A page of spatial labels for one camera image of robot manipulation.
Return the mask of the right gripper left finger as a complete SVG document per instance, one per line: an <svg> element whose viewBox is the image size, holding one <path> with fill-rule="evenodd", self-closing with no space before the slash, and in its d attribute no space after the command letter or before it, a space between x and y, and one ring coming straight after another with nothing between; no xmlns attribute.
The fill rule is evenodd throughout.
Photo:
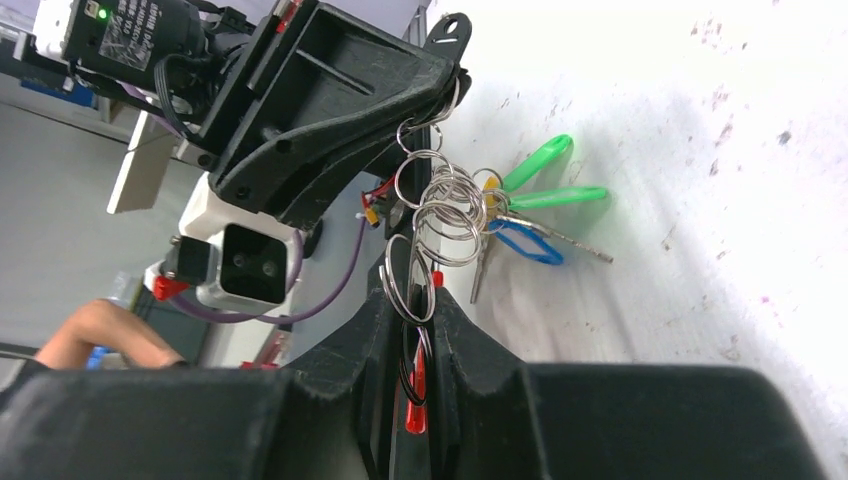
<svg viewBox="0 0 848 480"><path fill-rule="evenodd" d="M5 479L386 479L396 383L376 280L271 370L44 370L1 408Z"/></svg>

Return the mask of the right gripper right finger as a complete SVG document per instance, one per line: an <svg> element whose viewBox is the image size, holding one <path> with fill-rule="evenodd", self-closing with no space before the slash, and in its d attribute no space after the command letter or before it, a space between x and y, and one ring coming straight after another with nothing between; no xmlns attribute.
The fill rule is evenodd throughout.
<svg viewBox="0 0 848 480"><path fill-rule="evenodd" d="M437 479L821 479L787 402L739 367L527 363L435 294Z"/></svg>

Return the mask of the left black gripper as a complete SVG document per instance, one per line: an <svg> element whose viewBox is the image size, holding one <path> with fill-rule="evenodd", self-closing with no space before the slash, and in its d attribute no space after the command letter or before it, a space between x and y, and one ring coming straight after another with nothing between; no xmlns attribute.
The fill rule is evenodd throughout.
<svg viewBox="0 0 848 480"><path fill-rule="evenodd" d="M461 85L460 61L432 54L330 4L280 1L259 25L226 8L201 23L205 111L195 162L224 202L309 230L381 154Z"/></svg>

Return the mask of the red-handled metal key holder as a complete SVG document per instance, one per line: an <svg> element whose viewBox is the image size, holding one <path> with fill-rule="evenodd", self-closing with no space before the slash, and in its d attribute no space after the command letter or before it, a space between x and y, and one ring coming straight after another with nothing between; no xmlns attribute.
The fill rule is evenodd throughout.
<svg viewBox="0 0 848 480"><path fill-rule="evenodd" d="M378 267L382 288L401 325L399 360L400 387L406 396L402 408L403 426L413 435L428 427L427 375L435 368L435 354L428 327L435 316L436 293L442 286L441 267L462 267L479 259L484 242L492 232L489 222L500 210L488 211L483 185L477 173L470 173L449 160L438 144L412 149L403 140L407 133L432 130L439 134L440 123L450 118L459 103L461 85L437 113L424 120L408 119L396 131L396 141L406 153L398 167L393 189L401 205L411 214L410 234L398 233L387 241L383 264ZM414 200L402 193L400 175L406 167L429 161L431 177Z"/></svg>

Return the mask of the blue key tag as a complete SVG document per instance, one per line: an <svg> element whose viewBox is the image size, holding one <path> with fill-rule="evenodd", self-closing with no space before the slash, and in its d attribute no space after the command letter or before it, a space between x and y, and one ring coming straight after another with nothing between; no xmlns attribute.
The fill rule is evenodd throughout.
<svg viewBox="0 0 848 480"><path fill-rule="evenodd" d="M524 257L541 264L563 265L563 255L535 229L513 220L495 219L488 229L505 246Z"/></svg>

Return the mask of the green key tag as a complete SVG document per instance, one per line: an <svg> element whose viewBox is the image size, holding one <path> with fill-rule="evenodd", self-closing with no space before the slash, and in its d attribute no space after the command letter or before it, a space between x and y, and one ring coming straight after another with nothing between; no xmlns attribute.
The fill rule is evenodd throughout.
<svg viewBox="0 0 848 480"><path fill-rule="evenodd" d="M604 187L575 187L568 186L553 190L511 195L509 200L510 210L528 210L551 208L571 203L581 203L600 200L608 195Z"/></svg>
<svg viewBox="0 0 848 480"><path fill-rule="evenodd" d="M573 145L568 134L550 138L502 178L502 189L513 192Z"/></svg>

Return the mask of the black key head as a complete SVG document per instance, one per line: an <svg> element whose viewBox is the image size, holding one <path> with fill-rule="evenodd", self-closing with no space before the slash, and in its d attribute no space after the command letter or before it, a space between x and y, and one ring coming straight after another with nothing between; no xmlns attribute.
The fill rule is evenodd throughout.
<svg viewBox="0 0 848 480"><path fill-rule="evenodd" d="M432 54L459 62L471 35L472 23L466 14L448 14L430 30L423 48Z"/></svg>

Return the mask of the yellow key tag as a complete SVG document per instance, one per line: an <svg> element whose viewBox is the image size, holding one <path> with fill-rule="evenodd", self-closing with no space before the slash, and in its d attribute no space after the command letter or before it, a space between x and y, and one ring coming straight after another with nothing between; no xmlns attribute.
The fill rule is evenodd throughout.
<svg viewBox="0 0 848 480"><path fill-rule="evenodd" d="M483 199L488 211L495 211L509 203L501 189L501 181L497 176L490 176L483 185Z"/></svg>

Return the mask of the person's hand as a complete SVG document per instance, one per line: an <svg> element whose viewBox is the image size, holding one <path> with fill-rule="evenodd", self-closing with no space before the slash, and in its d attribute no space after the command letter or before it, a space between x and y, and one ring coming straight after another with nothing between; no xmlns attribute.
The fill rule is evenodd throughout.
<svg viewBox="0 0 848 480"><path fill-rule="evenodd" d="M83 368L98 346L115 350L142 368L185 361L140 317L107 299L77 309L39 349L35 360L52 369Z"/></svg>

